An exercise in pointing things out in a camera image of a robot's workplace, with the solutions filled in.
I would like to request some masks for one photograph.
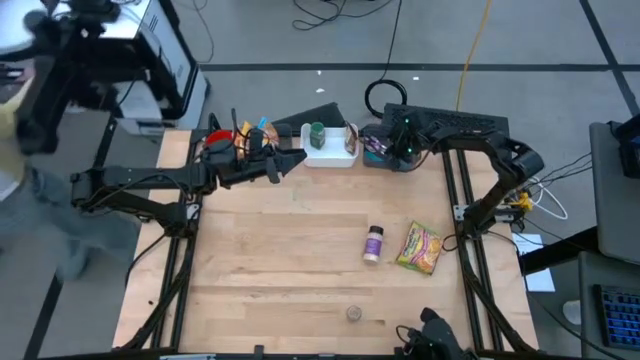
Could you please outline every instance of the yellow snack bag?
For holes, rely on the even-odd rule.
[[[440,236],[414,221],[409,228],[404,248],[396,258],[396,263],[431,275],[441,249]]]

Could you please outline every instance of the white container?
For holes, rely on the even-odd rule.
[[[358,132],[356,125],[351,125]],[[356,144],[356,151],[353,155],[349,154],[344,148],[344,142],[347,140],[346,128],[325,128],[325,143],[322,149],[318,150],[311,146],[309,133],[311,132],[311,124],[304,124],[300,128],[300,148],[307,153],[304,164],[308,167],[352,167],[358,158],[360,146]]]

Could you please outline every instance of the wire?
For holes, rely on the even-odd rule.
[[[552,178],[552,179],[545,180],[545,181],[549,181],[549,184],[545,185],[544,187],[547,188],[547,187],[551,186],[551,184],[553,184],[557,180],[562,180],[562,179],[566,179],[566,178],[574,176],[574,175],[581,174],[581,173],[583,173],[585,171],[591,170],[592,168],[593,168],[593,166],[589,166],[588,168],[582,169],[582,170],[577,170],[577,171],[569,170],[569,172],[566,172],[563,175],[560,175],[560,176]],[[531,194],[531,196],[533,197],[533,196],[537,195],[540,191],[542,191],[542,189],[538,190],[537,192],[535,192],[533,194]]]
[[[329,17],[322,17],[322,16],[320,16],[318,14],[312,13],[311,11],[305,9],[302,5],[300,5],[298,0],[293,0],[293,4],[298,9],[300,9],[305,14],[307,14],[307,15],[315,18],[315,19],[318,19],[320,21],[312,23],[312,22],[308,22],[308,21],[297,19],[297,20],[293,20],[291,22],[291,26],[296,30],[309,31],[309,30],[313,30],[313,29],[317,28],[318,26],[324,25],[324,24],[326,24],[328,22],[335,21],[339,17],[348,17],[348,18],[354,18],[354,19],[363,18],[365,16],[369,16],[369,15],[381,10],[385,6],[389,5],[391,3],[391,1],[393,1],[393,0],[387,0],[384,4],[378,6],[377,8],[375,8],[373,10],[370,10],[370,11],[364,13],[364,14],[356,14],[356,15],[354,15],[354,14],[343,14],[343,10],[344,10],[344,7],[347,4],[347,1],[348,0],[343,0],[342,4],[340,4],[340,5],[336,4],[337,0],[336,0],[336,2],[334,2],[334,1],[323,1],[323,3],[331,5],[335,9],[335,12],[333,13],[333,15],[331,15]]]
[[[119,194],[127,189],[130,189],[131,187],[145,181],[145,180],[149,180],[151,178],[157,178],[157,177],[164,177],[168,180],[170,180],[171,182],[173,182],[176,187],[178,188],[178,190],[180,190],[180,192],[182,192],[182,195],[184,196],[185,199],[190,199],[191,196],[189,196],[189,194],[185,191],[185,189],[180,186],[180,184],[171,176],[168,176],[167,174],[154,174],[154,175],[149,175],[149,176],[145,176],[139,180],[133,181],[128,183],[127,185],[118,188],[117,190],[115,190],[114,192],[108,194],[107,196],[103,197],[102,199],[98,200],[95,204],[93,204],[93,206],[89,207],[88,209],[86,209],[86,211],[91,211],[93,209],[95,209],[96,207],[98,207],[99,205],[103,204],[105,201],[107,201],[108,199],[112,198],[113,196],[115,196],[116,194]],[[87,200],[87,202],[90,202],[91,200],[93,200],[101,191],[102,189],[98,189],[98,191],[96,191],[95,194],[93,194],[93,196],[91,196],[89,198],[89,200]]]
[[[191,0],[191,3],[193,4],[193,8],[191,8],[190,6],[181,4],[180,2],[177,2],[176,4],[182,6],[185,9],[195,11],[195,13],[200,18],[200,22],[202,23],[202,26],[204,26],[205,30],[207,31],[207,37],[209,38],[209,44],[211,45],[211,54],[209,54],[209,57],[204,61],[201,61],[201,60],[196,60],[196,61],[198,61],[199,63],[208,64],[211,62],[211,60],[213,60],[213,57],[215,55],[215,48],[216,48],[215,41],[213,40],[213,35],[211,35],[211,29],[209,28],[209,24],[207,24],[207,22],[204,19],[204,16],[202,16],[202,10],[204,10],[204,8],[206,8],[209,5],[209,0],[204,0],[204,3],[202,4],[202,6],[198,6],[198,4],[196,4],[196,0]]]
[[[452,247],[451,249],[447,249],[444,245],[447,243],[447,240],[449,240],[450,238],[456,236],[456,234],[451,234],[449,236],[446,236],[444,239],[442,239],[442,250],[446,251],[446,252],[452,252],[455,249],[458,248],[458,245],[456,244],[456,246]]]
[[[533,206],[537,207],[538,209],[546,212],[547,214],[553,216],[554,218],[558,219],[558,220],[568,220],[569,219],[569,213],[567,212],[567,210],[565,210],[564,206],[562,206],[562,203],[560,202],[560,200],[558,200],[558,198],[553,195],[553,193],[546,188],[546,186],[544,186],[543,184],[540,183],[540,179],[532,176],[531,179],[533,179],[536,183],[535,185],[537,185],[538,187],[540,187],[540,191],[538,191],[536,194],[540,194],[540,197],[538,198],[538,200],[533,200]],[[560,208],[560,211],[562,211],[562,215],[558,215],[556,213],[554,213],[553,211],[545,208],[544,206],[540,205],[540,201],[542,201],[542,197],[544,194],[548,194],[549,197],[551,197],[551,200]]]
[[[464,68],[462,69],[462,74],[460,75],[460,85],[458,85],[458,96],[456,98],[456,111],[460,111],[460,100],[462,99],[462,91],[464,90],[464,82],[467,76],[467,71],[469,70],[469,64],[471,63],[471,59],[473,58],[473,54],[476,51],[476,47],[478,46],[478,42],[480,40],[480,36],[482,35],[482,31],[484,30],[484,26],[487,23],[487,19],[489,18],[489,11],[491,10],[491,3],[493,0],[487,0],[487,5],[484,8],[484,14],[482,15],[482,21],[480,22],[480,28],[476,33],[476,37],[473,40],[473,45],[471,45],[471,51],[469,51],[469,56],[467,56],[467,61],[464,64]]]
[[[521,233],[513,232],[513,234],[518,235],[518,237],[519,237],[520,239],[522,239],[522,240],[524,240],[524,241],[528,242],[529,244],[533,244],[533,245],[537,245],[537,246],[543,246],[543,247],[544,247],[544,246],[547,246],[547,245],[545,245],[545,244],[543,244],[543,243],[539,243],[539,242],[535,242],[535,241],[529,240],[529,239],[527,239],[526,237],[522,236],[522,234],[521,234]]]
[[[558,169],[555,169],[555,170],[551,171],[551,172],[550,172],[550,173],[548,173],[546,176],[542,177],[542,179],[540,179],[540,181],[538,181],[538,183],[539,183],[539,182],[544,181],[544,180],[545,180],[545,179],[547,179],[549,176],[551,176],[551,175],[553,175],[553,174],[557,173],[558,171],[564,170],[564,169],[566,169],[566,168],[568,168],[568,167],[570,167],[570,166],[573,166],[573,165],[577,164],[578,162],[580,162],[580,160],[582,160],[582,159],[584,159],[584,158],[586,158],[587,156],[590,156],[590,155],[591,155],[591,153],[584,154],[584,155],[580,156],[578,159],[576,159],[574,162],[572,162],[572,163],[570,163],[570,164],[567,164],[567,165],[565,165],[565,166],[562,166],[562,167],[560,167],[560,168],[558,168]]]
[[[404,325],[398,325],[396,326],[396,335],[398,336],[398,339],[400,339],[400,341],[402,341],[405,345],[409,344],[408,340],[405,340],[402,335],[400,335],[400,330],[407,330],[407,333],[409,331],[411,331],[411,328],[409,328],[408,326],[404,326]]]
[[[136,266],[136,264],[138,262],[140,262],[140,260],[146,254],[148,254],[151,250],[153,250],[160,243],[160,241],[162,241],[162,239],[164,239],[165,237],[167,237],[167,233],[166,232],[162,233],[162,235],[160,235],[159,238],[157,238],[154,242],[152,242],[151,245],[147,246],[146,249],[142,250],[142,252],[133,259],[133,261],[129,265],[129,268],[127,269],[127,274],[125,275],[125,278],[124,278],[124,286],[125,287],[127,287],[127,284],[129,284],[129,276],[131,275],[131,271]]]
[[[191,214],[191,216],[189,217],[189,219],[187,219],[187,224],[185,225],[185,227],[183,228],[184,230],[187,229],[187,227],[189,226],[189,221],[192,221],[193,219],[195,219],[196,215],[200,214],[200,209],[198,208],[198,210],[194,211],[193,214]],[[154,242],[151,243],[151,245],[147,246],[144,250],[142,250],[142,252],[140,254],[138,254],[138,256],[136,256],[133,261],[131,262],[131,264],[129,265],[129,268],[127,269],[127,275],[125,277],[124,280],[124,286],[126,287],[127,284],[129,283],[129,276],[131,275],[131,271],[133,270],[133,268],[136,266],[137,263],[140,262],[140,260],[147,255],[149,252],[151,252],[161,241],[162,239],[164,239],[165,237],[167,237],[168,234],[167,232],[164,232],[162,235],[160,235],[159,238],[157,238],[156,240],[154,240]]]
[[[402,9],[402,0],[398,0],[398,10],[396,12],[396,20],[393,24],[393,35],[391,35],[391,45],[389,46],[389,52],[387,54],[387,62],[384,65],[384,71],[382,72],[382,76],[380,76],[380,79],[378,79],[377,81],[372,82],[371,84],[369,84],[369,86],[367,86],[367,88],[364,91],[364,104],[367,107],[367,109],[369,110],[369,112],[377,117],[378,119],[382,119],[383,117],[383,113],[380,111],[375,110],[372,106],[371,106],[371,101],[369,99],[369,97],[371,96],[371,90],[373,90],[374,87],[380,85],[380,84],[387,84],[387,85],[391,85],[393,88],[395,88],[396,90],[398,90],[398,92],[400,93],[400,96],[402,97],[402,105],[407,105],[407,89],[399,82],[395,81],[395,80],[390,80],[390,79],[385,79],[384,77],[387,76],[387,71],[389,71],[389,65],[391,64],[391,55],[393,54],[393,45],[396,42],[396,32],[398,31],[398,22],[400,20],[400,10]]]
[[[396,20],[393,24],[393,35],[391,35],[391,45],[389,46],[389,54],[387,55],[387,63],[384,65],[384,72],[382,73],[382,76],[380,76],[380,80],[384,79],[384,77],[387,75],[387,71],[389,70],[389,64],[391,63],[391,54],[393,53],[393,45],[396,42],[396,32],[398,31],[398,21],[400,20],[400,10],[402,9],[402,0],[398,0],[398,11],[396,12]],[[404,96],[403,99],[406,99],[407,95],[406,95],[407,91],[404,90]]]
[[[536,228],[538,228],[538,230],[540,230],[540,231],[542,231],[542,232],[544,232],[544,233],[546,233],[546,234],[549,234],[549,235],[551,235],[551,236],[555,237],[556,239],[564,240],[564,238],[560,237],[559,235],[556,235],[556,234],[552,233],[551,231],[547,231],[547,230],[545,230],[545,229],[541,228],[539,225],[537,225],[537,224],[536,224],[536,223],[534,223],[533,221],[531,221],[531,220],[527,219],[526,217],[525,217],[525,218],[522,218],[522,219],[523,219],[524,221],[528,222],[529,224],[531,224],[531,225],[535,226]],[[584,248],[583,248],[582,246],[580,246],[580,245],[577,245],[577,244],[574,244],[574,245],[575,245],[575,246],[577,246],[577,247],[579,247],[579,248],[581,248],[581,249],[584,249]]]

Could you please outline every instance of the gray floor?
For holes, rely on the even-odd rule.
[[[174,2],[182,5],[177,7],[181,28],[194,56],[206,59],[210,47],[197,15],[187,9],[192,3]],[[319,11],[327,9],[316,0],[301,2]],[[396,3],[394,0],[394,4],[367,18],[340,18],[309,32],[291,28],[293,19],[304,17],[290,0],[217,0],[211,1],[202,13],[216,41],[214,64],[382,63],[391,39]],[[640,24],[634,18],[640,3],[590,3],[617,60],[623,64],[640,63]],[[362,13],[371,6],[368,2],[351,1],[346,11]],[[463,63],[482,9],[483,2],[474,0],[405,0],[392,61]],[[495,0],[474,63],[606,64],[606,60],[578,0]],[[255,122],[262,116],[278,119],[335,101],[346,119],[364,124],[373,119],[364,107],[362,94],[380,74],[319,74],[315,70],[207,72],[212,94],[205,110],[215,111],[228,125],[232,107],[237,108],[241,120]],[[406,86],[411,104],[452,109],[459,75],[391,71],[387,77]],[[640,92],[640,73],[624,75],[632,91]],[[384,102],[398,100],[398,95],[388,89],[376,89],[373,94],[374,106],[379,108]],[[507,116],[512,136],[538,150],[549,170],[589,152],[589,123],[630,117],[611,72],[471,72],[462,110]],[[106,115],[98,113],[67,116],[60,128],[60,150],[35,162],[61,176],[87,168],[105,121]],[[158,148],[146,139],[118,132],[108,163],[153,166]],[[595,224],[592,179],[588,173],[556,182],[552,191],[569,212],[569,220],[563,222],[534,212],[530,217],[534,222],[560,236]],[[546,234],[542,236],[546,243],[555,241]],[[0,349],[3,359],[13,360],[24,355],[56,259],[46,241],[25,239],[2,244],[5,253],[0,256],[0,288],[5,291],[0,292]],[[108,350],[122,302],[125,271],[126,265],[97,256],[85,277],[65,284],[40,356]],[[578,297],[577,265],[556,267],[552,274],[557,292],[535,296],[560,314],[564,301]],[[534,304],[532,311],[542,349],[552,354],[579,355],[579,341]]]

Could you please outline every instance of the person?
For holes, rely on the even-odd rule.
[[[115,212],[82,214],[71,206],[70,183],[35,168],[18,150],[15,111],[33,78],[28,66],[13,82],[0,82],[0,238],[37,236],[41,230],[47,238],[61,238],[56,244],[62,256],[56,270],[60,281],[80,277],[92,249],[131,262],[138,231],[133,221]]]

